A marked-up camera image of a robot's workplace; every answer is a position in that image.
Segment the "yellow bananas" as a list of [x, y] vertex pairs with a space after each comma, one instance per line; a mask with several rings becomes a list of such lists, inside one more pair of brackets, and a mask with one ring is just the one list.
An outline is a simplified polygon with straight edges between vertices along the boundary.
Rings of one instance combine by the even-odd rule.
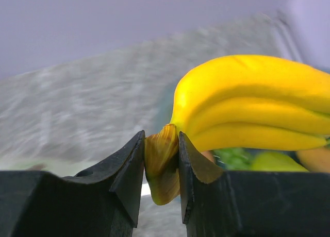
[[178, 82], [168, 124], [144, 141], [155, 204], [180, 194], [179, 136], [200, 151], [221, 148], [308, 150], [329, 143], [329, 74], [266, 55], [229, 55]]

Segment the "orange fruit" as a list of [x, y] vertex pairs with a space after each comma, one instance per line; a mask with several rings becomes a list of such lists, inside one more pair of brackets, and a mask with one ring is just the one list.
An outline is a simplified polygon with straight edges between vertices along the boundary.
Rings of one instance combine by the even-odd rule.
[[329, 173], [329, 148], [321, 147], [296, 152], [299, 161], [310, 171]]

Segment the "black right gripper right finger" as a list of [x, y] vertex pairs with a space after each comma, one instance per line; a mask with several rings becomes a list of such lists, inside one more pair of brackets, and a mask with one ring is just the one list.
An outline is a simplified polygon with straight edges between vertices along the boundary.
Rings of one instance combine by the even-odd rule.
[[188, 236], [329, 236], [329, 174], [226, 171], [179, 135]]

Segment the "green fruit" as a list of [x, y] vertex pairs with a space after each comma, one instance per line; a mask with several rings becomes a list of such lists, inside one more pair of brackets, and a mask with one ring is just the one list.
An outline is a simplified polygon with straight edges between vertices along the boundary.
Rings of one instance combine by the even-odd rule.
[[256, 155], [251, 163], [252, 171], [268, 172], [308, 172], [288, 155], [277, 151], [263, 151]]

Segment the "green printed plastic bag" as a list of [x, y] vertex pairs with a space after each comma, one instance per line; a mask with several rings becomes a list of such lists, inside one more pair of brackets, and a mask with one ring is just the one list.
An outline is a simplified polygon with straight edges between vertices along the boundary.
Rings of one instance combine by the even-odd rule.
[[8, 170], [46, 171], [49, 165], [45, 160], [22, 159], [12, 160], [7, 163]]

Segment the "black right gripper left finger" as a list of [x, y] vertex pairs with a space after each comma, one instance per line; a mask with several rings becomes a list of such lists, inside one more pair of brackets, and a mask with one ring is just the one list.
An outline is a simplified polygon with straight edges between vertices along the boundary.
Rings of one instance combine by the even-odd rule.
[[143, 131], [75, 176], [1, 172], [1, 236], [131, 236], [143, 180]]

